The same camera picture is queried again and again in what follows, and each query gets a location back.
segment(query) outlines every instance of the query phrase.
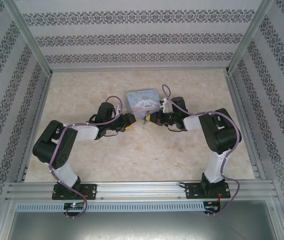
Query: wire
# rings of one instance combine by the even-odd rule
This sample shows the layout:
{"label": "wire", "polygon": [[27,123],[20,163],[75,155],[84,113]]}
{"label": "wire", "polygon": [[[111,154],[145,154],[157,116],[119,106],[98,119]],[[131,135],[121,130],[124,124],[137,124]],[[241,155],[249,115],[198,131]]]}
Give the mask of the wire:
{"label": "wire", "polygon": [[180,182],[180,183],[178,184],[178,186],[179,186],[180,188],[186,189],[186,183],[185,183],[185,182]]}
{"label": "wire", "polygon": [[88,194],[88,192],[87,192],[87,191],[85,191],[85,190],[80,191],[80,193],[84,193],[86,196],[88,196],[88,195],[89,195],[89,194]]}
{"label": "wire", "polygon": [[83,214],[85,213],[85,211],[87,210],[87,208],[88,208],[88,200],[87,200],[87,198],[86,198],[82,193],[78,192],[77,190],[73,189],[72,187],[69,187],[69,186],[66,185],[64,182],[62,182],[62,181],[59,179],[59,177],[54,173],[52,164],[53,164],[53,162],[54,162],[54,159],[55,159],[56,156],[57,156],[59,147],[60,147],[60,145],[61,145],[61,140],[62,140],[63,136],[65,135],[66,131],[67,131],[69,128],[75,127],[75,126],[100,126],[100,125],[110,124],[110,123],[114,122],[116,119],[119,118],[119,116],[120,116],[120,115],[122,114],[122,112],[123,112],[123,103],[122,103],[121,99],[120,99],[118,96],[114,96],[114,95],[109,96],[105,101],[108,102],[108,100],[111,99],[111,98],[116,98],[116,99],[118,99],[118,101],[119,101],[119,103],[120,103],[120,111],[119,111],[118,115],[116,115],[116,116],[115,116],[113,119],[111,119],[110,121],[101,122],[101,123],[80,122],[80,123],[73,123],[73,124],[67,125],[67,126],[63,129],[63,131],[62,131],[62,133],[61,133],[61,135],[60,135],[60,137],[59,137],[59,139],[58,139],[58,141],[57,141],[57,144],[56,144],[56,147],[55,147],[55,149],[54,149],[53,155],[52,155],[51,160],[50,160],[50,162],[49,162],[49,164],[48,164],[48,168],[49,168],[49,170],[50,170],[50,173],[51,173],[52,176],[57,180],[57,182],[58,182],[59,184],[61,184],[63,187],[69,189],[69,190],[72,191],[73,193],[75,193],[75,194],[79,195],[81,198],[83,198],[83,202],[84,202],[84,204],[85,204],[85,207],[83,208],[83,210],[82,210],[79,214],[77,214],[77,215],[75,215],[75,216],[70,216],[70,215],[68,215],[69,209],[67,209],[66,212],[65,212],[65,215],[66,215],[66,217],[67,217],[68,219],[70,219],[70,218],[75,219],[75,218],[78,218],[78,217],[80,217],[81,215],[83,215]]}
{"label": "wire", "polygon": [[226,180],[236,182],[236,184],[237,184],[237,189],[236,189],[236,191],[235,191],[235,194],[234,194],[233,197],[231,198],[231,200],[228,202],[228,204],[227,204],[224,208],[222,208],[222,209],[217,213],[217,214],[220,214],[220,213],[222,213],[223,211],[225,211],[225,209],[227,209],[227,208],[230,206],[230,204],[233,202],[233,200],[237,197],[237,195],[238,195],[238,193],[239,193],[239,190],[240,190],[240,182],[239,182],[238,180],[236,180],[236,179],[233,179],[233,178],[230,178],[230,177],[225,176],[224,173],[223,173],[224,166],[225,166],[225,164],[226,164],[226,161],[227,161],[228,157],[230,156],[231,153],[234,152],[234,150],[237,148],[237,146],[238,146],[238,144],[239,144],[239,142],[240,142],[240,131],[239,131],[239,128],[238,128],[238,126],[235,124],[235,122],[234,122],[231,118],[229,118],[229,117],[226,116],[225,114],[220,113],[220,112],[218,112],[218,111],[205,111],[205,112],[203,111],[203,112],[198,112],[198,113],[190,113],[190,112],[188,112],[188,111],[185,111],[183,108],[179,107],[175,102],[173,102],[173,101],[171,100],[171,98],[170,98],[170,96],[171,96],[171,89],[169,88],[168,85],[163,84],[163,85],[162,85],[162,91],[163,91],[163,93],[164,93],[166,99],[169,100],[172,105],[174,105],[175,107],[177,107],[177,108],[178,108],[179,110],[181,110],[183,113],[188,114],[188,115],[190,115],[190,116],[201,116],[201,115],[204,115],[204,114],[217,114],[217,115],[219,115],[219,116],[225,118],[226,120],[228,120],[228,121],[232,124],[232,126],[234,127],[234,129],[235,129],[235,132],[236,132],[236,142],[235,142],[235,145],[233,146],[233,148],[225,155],[225,157],[224,157],[224,159],[223,159],[223,162],[222,162],[222,165],[221,165],[221,168],[220,168],[220,174],[221,174],[222,177],[224,177]]}
{"label": "wire", "polygon": [[220,192],[217,193],[217,197],[218,197],[218,199],[217,199],[218,206],[217,207],[220,207],[221,206],[221,193]]}

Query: yellow connector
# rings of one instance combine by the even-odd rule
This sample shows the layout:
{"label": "yellow connector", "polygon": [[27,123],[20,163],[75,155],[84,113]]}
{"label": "yellow connector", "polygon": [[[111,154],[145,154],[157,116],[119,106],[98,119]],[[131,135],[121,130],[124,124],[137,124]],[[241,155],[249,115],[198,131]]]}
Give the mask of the yellow connector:
{"label": "yellow connector", "polygon": [[130,129],[130,128],[133,126],[133,124],[135,124],[135,123],[138,121],[137,117],[136,117],[136,116],[134,116],[134,117],[135,117],[135,122],[132,123],[131,125],[127,126],[127,127],[125,128],[125,131],[128,130],[128,129]]}

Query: patterned wallpaper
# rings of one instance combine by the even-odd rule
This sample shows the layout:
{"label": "patterned wallpaper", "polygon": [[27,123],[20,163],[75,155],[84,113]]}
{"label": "patterned wallpaper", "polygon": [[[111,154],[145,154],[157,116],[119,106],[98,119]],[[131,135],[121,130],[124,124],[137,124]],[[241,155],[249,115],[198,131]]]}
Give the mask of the patterned wallpaper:
{"label": "patterned wallpaper", "polygon": [[21,169],[46,76],[0,0],[0,210]]}
{"label": "patterned wallpaper", "polygon": [[284,209],[284,1],[273,2],[233,77],[264,171]]}
{"label": "patterned wallpaper", "polygon": [[53,70],[227,67],[261,0],[17,0]]}

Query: marble-pattern floor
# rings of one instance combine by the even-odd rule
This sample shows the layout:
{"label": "marble-pattern floor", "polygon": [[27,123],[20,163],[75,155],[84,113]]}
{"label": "marble-pattern floor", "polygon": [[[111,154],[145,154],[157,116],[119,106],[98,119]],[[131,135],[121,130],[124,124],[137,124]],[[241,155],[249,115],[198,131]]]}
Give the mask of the marble-pattern floor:
{"label": "marble-pattern floor", "polygon": [[[97,113],[110,95],[119,96],[127,111],[126,93],[157,89],[162,84],[171,97],[182,96],[189,112],[226,108],[238,124],[222,70],[99,71],[54,73],[37,138],[51,120],[78,123]],[[76,142],[69,157],[74,172],[86,182],[200,180],[209,161],[209,148],[202,130],[170,132],[143,121],[117,136]],[[242,141],[231,155],[225,175],[254,179]],[[47,165],[32,156],[26,182],[55,182]]]}

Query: book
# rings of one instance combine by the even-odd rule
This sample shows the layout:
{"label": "book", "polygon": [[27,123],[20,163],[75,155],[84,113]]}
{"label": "book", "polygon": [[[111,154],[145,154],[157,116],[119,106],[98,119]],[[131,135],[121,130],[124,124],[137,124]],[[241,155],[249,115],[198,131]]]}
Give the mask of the book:
{"label": "book", "polygon": [[160,109],[160,97],[156,89],[131,91],[126,96],[131,113],[138,118],[144,118]]}

